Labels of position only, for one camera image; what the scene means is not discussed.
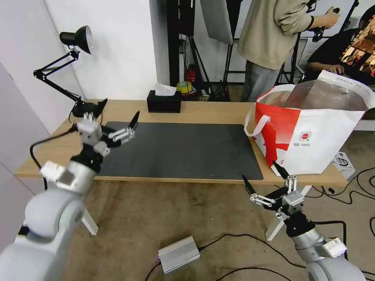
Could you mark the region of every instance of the red object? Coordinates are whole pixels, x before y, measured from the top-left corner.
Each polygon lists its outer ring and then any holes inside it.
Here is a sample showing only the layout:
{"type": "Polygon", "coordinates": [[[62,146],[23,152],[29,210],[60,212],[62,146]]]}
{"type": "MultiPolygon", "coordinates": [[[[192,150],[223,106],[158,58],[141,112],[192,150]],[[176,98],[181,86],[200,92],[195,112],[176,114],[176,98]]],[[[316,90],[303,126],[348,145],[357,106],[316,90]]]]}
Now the red object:
{"type": "Polygon", "coordinates": [[[186,72],[186,81],[188,82],[195,82],[196,72],[195,70],[188,69],[186,72]]]}
{"type": "Polygon", "coordinates": [[[276,149],[288,150],[300,116],[300,110],[265,105],[257,102],[255,106],[256,123],[259,122],[263,115],[271,118],[271,121],[267,122],[261,131],[266,147],[265,158],[267,164],[271,167],[273,165],[272,161],[277,160],[276,149]]]}

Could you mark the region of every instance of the person's hand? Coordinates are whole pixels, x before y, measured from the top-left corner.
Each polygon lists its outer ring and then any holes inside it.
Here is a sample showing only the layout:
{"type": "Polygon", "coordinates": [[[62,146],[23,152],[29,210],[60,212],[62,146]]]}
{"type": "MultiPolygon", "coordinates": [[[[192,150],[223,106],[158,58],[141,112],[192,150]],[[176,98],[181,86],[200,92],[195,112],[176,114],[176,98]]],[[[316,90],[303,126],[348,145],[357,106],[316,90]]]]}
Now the person's hand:
{"type": "Polygon", "coordinates": [[[325,25],[323,26],[325,29],[332,28],[337,21],[339,20],[340,14],[336,14],[333,10],[335,7],[331,7],[326,13],[325,13],[325,25]]]}
{"type": "Polygon", "coordinates": [[[336,65],[327,65],[324,70],[327,70],[329,72],[335,73],[335,74],[344,74],[344,67],[336,64],[336,65]]]}

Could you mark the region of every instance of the lamp arm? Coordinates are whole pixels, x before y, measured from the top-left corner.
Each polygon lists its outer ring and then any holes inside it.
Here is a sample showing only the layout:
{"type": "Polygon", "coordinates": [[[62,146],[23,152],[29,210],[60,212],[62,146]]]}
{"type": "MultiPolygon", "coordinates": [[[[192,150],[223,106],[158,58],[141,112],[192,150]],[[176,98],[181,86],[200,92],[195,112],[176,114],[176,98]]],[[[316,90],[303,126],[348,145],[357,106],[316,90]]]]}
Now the lamp arm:
{"type": "Polygon", "coordinates": [[[34,76],[36,78],[38,78],[39,80],[43,81],[44,83],[46,83],[47,85],[51,86],[55,90],[58,90],[59,92],[61,92],[62,94],[64,94],[68,98],[72,99],[73,101],[78,102],[79,100],[81,100],[79,95],[71,93],[68,90],[65,90],[64,88],[60,87],[59,85],[57,85],[56,83],[52,82],[51,80],[49,80],[47,78],[49,75],[53,74],[54,72],[60,70],[61,68],[64,68],[65,66],[71,64],[72,62],[78,60],[78,57],[79,57],[79,51],[71,50],[66,55],[62,56],[61,58],[59,58],[59,59],[57,59],[53,62],[51,62],[50,64],[47,64],[43,68],[34,70],[34,76]],[[55,65],[56,63],[58,63],[59,61],[65,59],[69,56],[71,56],[73,59],[69,60],[68,62],[66,62],[66,63],[64,63],[60,66],[51,67],[51,66],[55,65]]]}

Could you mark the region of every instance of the desk lamp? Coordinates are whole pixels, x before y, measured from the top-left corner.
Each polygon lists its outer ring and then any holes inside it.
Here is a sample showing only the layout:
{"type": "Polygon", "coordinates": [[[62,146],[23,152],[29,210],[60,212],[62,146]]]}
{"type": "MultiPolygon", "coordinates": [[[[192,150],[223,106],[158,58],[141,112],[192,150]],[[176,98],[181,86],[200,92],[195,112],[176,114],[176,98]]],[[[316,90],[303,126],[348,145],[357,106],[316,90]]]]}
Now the desk lamp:
{"type": "Polygon", "coordinates": [[[95,118],[98,118],[101,112],[103,111],[105,104],[107,103],[107,99],[98,102],[98,104],[88,103],[81,100],[81,96],[74,94],[68,90],[63,89],[59,85],[55,84],[51,80],[48,80],[48,76],[55,73],[61,68],[71,64],[72,62],[78,60],[79,51],[76,50],[76,46],[79,47],[81,50],[88,54],[93,53],[93,35],[91,33],[91,29],[86,25],[79,28],[75,33],[73,32],[61,32],[60,33],[60,41],[69,47],[71,51],[66,55],[62,56],[61,58],[51,62],[50,64],[46,65],[41,69],[37,69],[34,71],[34,76],[39,80],[43,81],[44,83],[48,84],[49,86],[53,87],[54,89],[58,90],[59,92],[63,93],[68,98],[72,99],[75,102],[75,105],[71,111],[71,113],[75,117],[83,117],[86,112],[93,113],[95,118]],[[59,61],[67,58],[72,57],[72,60],[67,61],[66,63],[60,66],[53,66],[59,61]]]}

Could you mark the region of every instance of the white table leg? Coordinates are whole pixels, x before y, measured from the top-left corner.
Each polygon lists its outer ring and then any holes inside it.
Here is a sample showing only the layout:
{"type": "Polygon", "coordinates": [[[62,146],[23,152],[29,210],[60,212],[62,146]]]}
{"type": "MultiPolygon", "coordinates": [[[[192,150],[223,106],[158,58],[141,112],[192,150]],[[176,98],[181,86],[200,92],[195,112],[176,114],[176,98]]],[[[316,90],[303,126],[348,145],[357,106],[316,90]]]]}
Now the white table leg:
{"type": "Polygon", "coordinates": [[[266,231],[267,241],[272,241],[272,239],[280,231],[283,225],[284,225],[284,221],[281,221],[278,218],[274,218],[272,221],[272,224],[268,227],[266,231]]]}
{"type": "Polygon", "coordinates": [[[310,190],[311,187],[312,187],[312,185],[306,185],[306,186],[302,189],[301,194],[302,194],[303,196],[306,196],[306,194],[309,192],[309,190],[310,190]]]}
{"type": "MultiPolygon", "coordinates": [[[[309,192],[309,190],[310,190],[311,187],[312,187],[312,185],[306,185],[302,189],[301,194],[303,196],[306,196],[306,194],[309,192]]],[[[283,220],[280,220],[278,218],[274,218],[273,222],[271,223],[271,226],[268,227],[268,229],[266,231],[267,241],[272,241],[272,239],[280,231],[280,229],[282,228],[283,225],[284,225],[284,221],[283,220]]]]}
{"type": "Polygon", "coordinates": [[[83,214],[82,222],[87,227],[91,235],[96,235],[99,228],[96,225],[93,218],[91,217],[90,213],[87,211],[87,209],[85,210],[85,213],[83,214]]]}

